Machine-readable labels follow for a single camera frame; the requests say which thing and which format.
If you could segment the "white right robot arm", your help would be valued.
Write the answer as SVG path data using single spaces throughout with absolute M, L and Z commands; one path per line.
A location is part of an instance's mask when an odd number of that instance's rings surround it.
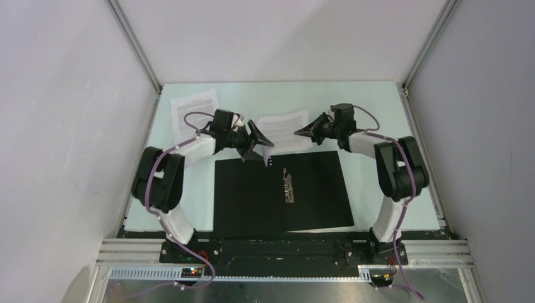
M 392 256 L 389 243 L 396 243 L 401 237 L 401 225 L 409 204 L 429 185 L 430 176 L 414 137 L 394 139 L 381 135 L 379 123 L 374 128 L 360 129 L 356 125 L 356 109 L 357 105 L 348 103 L 332 105 L 294 133 L 310 138 L 317 145 L 334 139 L 340 149 L 375 160 L 384 198 L 371 228 L 375 242 L 367 246 L 367 256 L 373 263 L 382 264 Z

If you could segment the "red and black file folder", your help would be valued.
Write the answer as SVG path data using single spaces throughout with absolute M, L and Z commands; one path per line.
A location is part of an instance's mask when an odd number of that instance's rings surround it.
M 336 151 L 215 162 L 213 235 L 253 237 L 350 227 L 350 199 Z

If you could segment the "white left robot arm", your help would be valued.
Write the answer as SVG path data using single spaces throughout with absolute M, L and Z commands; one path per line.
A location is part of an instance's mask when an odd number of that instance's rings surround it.
M 181 143 L 167 149 L 145 148 L 131 186 L 132 197 L 156 216 L 167 239 L 177 244 L 175 255 L 185 263 L 199 255 L 199 245 L 191 241 L 196 230 L 180 206 L 186 168 L 225 148 L 236 150 L 242 160 L 262 160 L 254 148 L 274 146 L 253 121 L 244 122 L 238 113 L 217 109 L 209 117 L 204 127 L 195 127 L 193 137 Z

